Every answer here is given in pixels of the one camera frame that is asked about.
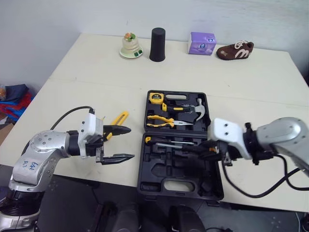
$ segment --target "hammer head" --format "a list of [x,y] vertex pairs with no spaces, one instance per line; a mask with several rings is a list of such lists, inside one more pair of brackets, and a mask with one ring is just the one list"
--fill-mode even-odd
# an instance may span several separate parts
[[194,110],[195,110],[195,112],[200,113],[200,115],[196,119],[196,122],[199,121],[205,114],[205,106],[202,105],[202,99],[198,98],[197,102],[198,102],[198,106],[194,106]]

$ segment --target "brown shoe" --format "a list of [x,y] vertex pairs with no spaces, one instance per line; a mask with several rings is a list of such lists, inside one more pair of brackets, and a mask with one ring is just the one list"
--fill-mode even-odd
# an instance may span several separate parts
[[236,44],[218,48],[217,56],[224,60],[246,59],[251,54],[253,46],[254,43],[242,40]]

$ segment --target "white wall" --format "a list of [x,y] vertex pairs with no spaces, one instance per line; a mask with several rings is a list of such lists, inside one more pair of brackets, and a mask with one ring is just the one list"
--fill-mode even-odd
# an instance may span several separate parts
[[308,74],[308,0],[0,0],[0,83],[39,90],[80,32],[149,38],[154,27],[170,40],[204,31],[288,51]]

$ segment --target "yellow tape measure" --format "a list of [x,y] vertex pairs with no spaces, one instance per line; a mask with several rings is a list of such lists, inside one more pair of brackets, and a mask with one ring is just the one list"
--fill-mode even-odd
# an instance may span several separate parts
[[159,104],[161,105],[164,100],[164,94],[163,93],[150,93],[149,94],[149,101],[151,104]]

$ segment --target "table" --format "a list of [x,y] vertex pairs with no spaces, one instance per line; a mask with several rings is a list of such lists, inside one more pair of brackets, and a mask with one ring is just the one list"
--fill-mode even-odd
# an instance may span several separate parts
[[[148,59],[150,40],[140,39],[144,55],[124,59],[119,55],[121,37],[81,34],[52,73],[31,105],[0,146],[0,163],[13,166],[27,141],[47,130],[71,108],[90,105],[109,124],[123,110],[124,123],[132,129],[113,137],[105,154],[134,154],[121,164],[101,166],[94,158],[71,157],[58,163],[55,174],[136,186],[146,94],[150,89],[205,92],[211,119],[225,118],[253,128],[283,116],[295,116],[309,124],[309,89],[289,54],[255,48],[249,59],[224,61],[211,56],[186,54],[186,43],[166,41],[166,59]],[[75,130],[86,116],[81,110],[66,117],[58,131]],[[283,176],[282,161],[275,158],[254,166],[238,160],[228,168],[230,178],[244,191],[258,194]],[[288,158],[289,170],[294,168]],[[309,211],[309,194],[282,184],[273,193],[251,199],[237,192],[222,174],[223,201],[277,209]],[[298,186],[309,186],[309,178],[299,172],[291,177]]]

